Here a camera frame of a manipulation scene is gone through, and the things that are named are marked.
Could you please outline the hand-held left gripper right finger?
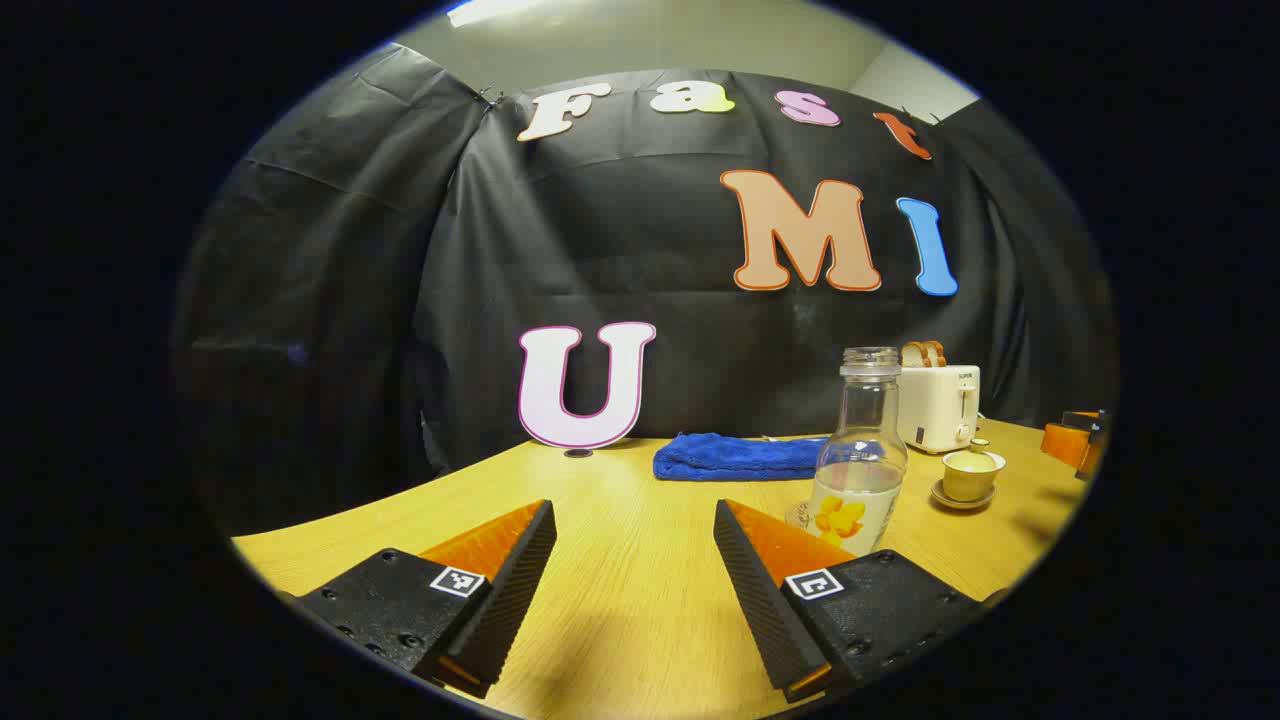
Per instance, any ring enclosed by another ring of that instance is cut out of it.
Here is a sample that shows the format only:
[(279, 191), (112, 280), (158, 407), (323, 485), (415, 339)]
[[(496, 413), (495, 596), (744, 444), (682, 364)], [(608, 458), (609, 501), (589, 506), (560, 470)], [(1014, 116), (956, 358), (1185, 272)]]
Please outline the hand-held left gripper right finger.
[(854, 556), (728, 498), (713, 536), (788, 702), (874, 685), (991, 610), (892, 550)]

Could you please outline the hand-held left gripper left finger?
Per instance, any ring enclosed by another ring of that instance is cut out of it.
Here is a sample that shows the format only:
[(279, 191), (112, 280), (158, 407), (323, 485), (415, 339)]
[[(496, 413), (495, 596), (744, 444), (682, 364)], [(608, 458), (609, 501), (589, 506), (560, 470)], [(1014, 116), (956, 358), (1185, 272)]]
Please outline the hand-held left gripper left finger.
[(549, 500), (421, 553), (374, 552), (283, 600), (365, 653), (484, 698), (500, 679), (557, 541)]

